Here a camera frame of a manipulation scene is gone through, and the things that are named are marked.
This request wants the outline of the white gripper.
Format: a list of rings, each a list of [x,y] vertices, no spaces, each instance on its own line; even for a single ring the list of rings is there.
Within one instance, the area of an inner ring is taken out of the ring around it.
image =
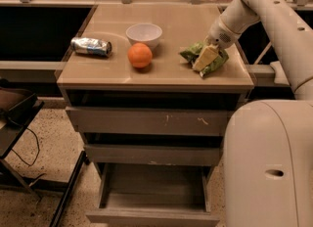
[[[227,49],[231,47],[240,36],[239,33],[228,28],[221,18],[217,18],[205,38],[207,46],[204,46],[201,50],[200,55],[193,63],[192,69],[202,71],[219,56],[219,48]]]

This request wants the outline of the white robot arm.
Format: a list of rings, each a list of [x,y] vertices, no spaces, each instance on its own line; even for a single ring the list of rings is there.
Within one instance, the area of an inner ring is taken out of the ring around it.
[[[224,137],[226,227],[313,227],[313,29],[286,0],[233,0],[212,24],[222,49],[261,22],[294,94],[250,102]]]

